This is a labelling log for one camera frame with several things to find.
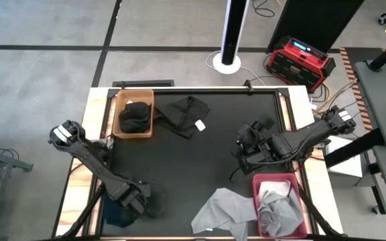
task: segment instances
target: red power station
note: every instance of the red power station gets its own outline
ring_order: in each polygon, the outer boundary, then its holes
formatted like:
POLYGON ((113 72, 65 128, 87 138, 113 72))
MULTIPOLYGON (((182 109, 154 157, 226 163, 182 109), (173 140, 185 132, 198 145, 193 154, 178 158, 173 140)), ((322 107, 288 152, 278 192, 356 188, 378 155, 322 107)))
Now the red power station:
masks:
POLYGON ((327 54, 292 37, 275 44, 267 71, 287 84, 306 86, 313 92, 330 75, 336 64, 327 54))

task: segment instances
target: black tripod leg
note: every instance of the black tripod leg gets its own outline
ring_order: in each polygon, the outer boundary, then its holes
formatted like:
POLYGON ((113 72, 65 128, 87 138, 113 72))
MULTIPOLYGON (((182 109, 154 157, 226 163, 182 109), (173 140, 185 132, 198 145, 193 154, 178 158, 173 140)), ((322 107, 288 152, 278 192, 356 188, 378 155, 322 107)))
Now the black tripod leg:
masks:
POLYGON ((336 230, 334 230, 332 226, 330 226, 330 224, 322 217, 320 212, 316 209, 315 205, 312 203, 312 200, 308 198, 305 191, 300 185, 299 185, 299 193, 300 193, 300 198, 303 200, 303 202, 305 203, 308 209, 308 212, 312 213, 313 217, 321 226, 324 233, 326 233, 326 235, 328 236, 333 236, 333 235, 340 236, 341 234, 339 234, 336 230))
POLYGON ((94 206, 97 204, 97 202, 99 201, 99 199, 102 197, 103 194, 104 194, 104 184, 102 183, 98 187, 92 199, 90 199, 90 202, 84 208, 83 212, 77 218, 77 221, 75 221, 75 223, 72 224, 71 228, 64 235, 62 235, 63 238, 74 238, 77 235, 78 231, 81 229, 81 226, 86 222, 87 217, 90 216, 94 206))

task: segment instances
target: wooden board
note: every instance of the wooden board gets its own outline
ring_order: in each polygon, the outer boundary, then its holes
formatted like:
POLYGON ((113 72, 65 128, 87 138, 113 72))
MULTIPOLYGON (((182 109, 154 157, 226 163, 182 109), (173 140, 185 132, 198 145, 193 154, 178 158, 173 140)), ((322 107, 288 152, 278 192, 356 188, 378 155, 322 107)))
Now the wooden board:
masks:
MULTIPOLYGON (((302 128, 312 122, 314 117, 310 110, 308 93, 304 86, 261 86, 255 88, 288 88, 290 95, 290 104, 294 115, 296 127, 302 128)), ((86 137, 90 140, 97 140, 101 135, 102 121, 104 116, 105 104, 107 102, 107 93, 109 88, 91 88, 86 110, 84 112, 84 118, 82 126, 86 130, 86 137)), ((284 123, 287 130, 291 129, 290 119, 288 117, 286 100, 281 97, 281 107, 284 115, 284 123)), ((107 123, 107 131, 105 136, 111 134, 111 127, 114 119, 115 110, 115 98, 112 99, 109 112, 109 121, 107 123)), ((315 151, 314 156, 322 158, 321 151, 315 151)), ((72 169, 75 168, 80 162, 74 160, 72 169)), ((297 162, 294 162, 294 167, 298 168, 297 162)), ((338 232, 343 233, 342 225, 336 202, 334 200, 333 191, 330 184, 330 179, 327 173, 327 167, 325 162, 309 158, 304 165, 306 169, 306 175, 308 176, 308 183, 310 186, 310 192, 312 195, 312 201, 314 202, 317 209, 327 220, 327 222, 338 232)), ((296 172, 298 181, 302 184, 300 179, 300 172, 296 172)), ((86 206, 88 195, 90 191, 90 183, 92 180, 92 173, 84 166, 76 169, 69 177, 68 187, 66 188, 65 198, 62 204, 62 211, 56 230, 56 235, 64 234, 71 227, 72 223, 75 222, 77 217, 81 214, 82 210, 86 206)), ((307 224, 308 233, 312 233, 309 215, 306 206, 302 202, 302 208, 304 211, 304 218, 307 224)), ((97 224, 97 217, 99 213, 99 205, 96 205, 90 222, 89 234, 94 234, 97 224)), ((161 237, 161 239, 174 239, 175 237, 161 237)), ((194 239, 200 237, 176 237, 177 239, 194 239)), ((222 239, 223 237, 204 237, 208 239, 222 239)), ((126 237, 113 237, 111 239, 120 240, 126 239, 126 237)), ((136 237, 129 239, 157 239, 154 237, 136 237)))

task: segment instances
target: wooden table frame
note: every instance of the wooden table frame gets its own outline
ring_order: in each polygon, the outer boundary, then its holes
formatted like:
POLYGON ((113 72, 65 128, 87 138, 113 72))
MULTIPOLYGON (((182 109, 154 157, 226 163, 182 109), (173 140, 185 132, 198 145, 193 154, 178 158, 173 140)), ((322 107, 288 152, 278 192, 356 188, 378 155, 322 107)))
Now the wooden table frame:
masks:
MULTIPOLYGON (((223 86, 223 87, 153 87, 153 89, 243 89, 247 87, 235 87, 235 86, 223 86)), ((254 88, 285 88, 288 89, 289 98, 280 96, 281 109, 283 111, 283 121, 285 128, 291 130, 302 128, 312 122, 314 117, 310 109, 310 103, 308 93, 304 86, 255 86, 254 88)), ((111 135, 111 129, 113 125, 114 112, 115 112, 115 98, 107 98, 110 89, 119 88, 91 88, 86 109, 84 112, 82 127, 86 130, 86 138, 90 140, 98 140, 103 137, 111 135)), ((322 158, 322 152, 315 150, 314 157, 322 158)), ((80 161, 73 159, 71 169, 74 169, 80 164, 80 161)), ((300 185, 303 185, 303 180, 298 170, 298 164, 294 161, 294 167, 297 169, 296 177, 300 185)), ((336 202, 333 196, 333 190, 330 184, 330 179, 327 173, 327 167, 324 161, 309 158, 304 163, 303 170, 306 173, 307 184, 309 185, 308 191, 314 205, 327 222, 339 233, 343 233, 342 225, 336 202)), ((73 171, 66 182, 66 188, 64 195, 62 196, 62 202, 60 205, 60 211, 56 218, 54 226, 53 236, 59 236, 69 230, 71 225, 76 221, 81 211, 87 204, 90 198, 91 190, 97 188, 92 173, 85 167, 80 166, 73 171)), ((88 232, 83 230, 79 231, 80 235, 94 235, 98 226, 99 208, 101 201, 95 206, 92 215, 90 216, 90 222, 85 225, 89 227, 88 232)), ((316 223, 310 221, 306 206, 302 202, 302 208, 304 211, 304 218, 306 221, 308 233, 312 233, 316 223)), ((324 234, 322 229, 318 227, 318 233, 324 234)), ((195 239, 201 238, 197 236, 192 237, 160 237, 159 239, 195 239)), ((207 239, 222 239, 228 237, 202 237, 207 239)), ((249 239, 256 239, 261 237, 249 237, 249 239)), ((125 240, 125 239, 157 239, 156 237, 113 237, 111 239, 125 240)))

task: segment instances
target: plastic basket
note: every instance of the plastic basket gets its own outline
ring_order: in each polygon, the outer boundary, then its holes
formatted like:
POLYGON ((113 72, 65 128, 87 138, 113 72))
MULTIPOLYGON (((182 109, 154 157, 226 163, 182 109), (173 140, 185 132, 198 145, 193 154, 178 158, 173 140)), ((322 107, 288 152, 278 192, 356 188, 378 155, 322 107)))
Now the plastic basket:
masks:
POLYGON ((128 138, 150 138, 153 134, 153 110, 154 110, 154 91, 153 90, 120 90, 117 93, 115 104, 115 115, 113 121, 113 135, 122 139, 128 138), (144 133, 124 133, 120 129, 119 115, 125 109, 128 101, 144 102, 151 105, 150 129, 144 133))
MULTIPOLYGON (((257 200, 257 195, 259 194, 260 184, 262 181, 284 181, 288 180, 292 184, 292 188, 296 192, 296 195, 299 199, 299 203, 302 203, 300 200, 298 181, 296 179, 296 175, 293 173, 275 173, 275 174, 256 174, 253 177, 253 197, 254 197, 254 206, 257 211, 259 207, 259 202, 257 200)), ((260 220, 257 221, 257 227, 259 235, 264 238, 305 238, 308 235, 308 231, 306 229, 305 219, 303 222, 294 230, 293 234, 282 236, 282 237, 271 237, 268 233, 263 233, 261 231, 260 220)))

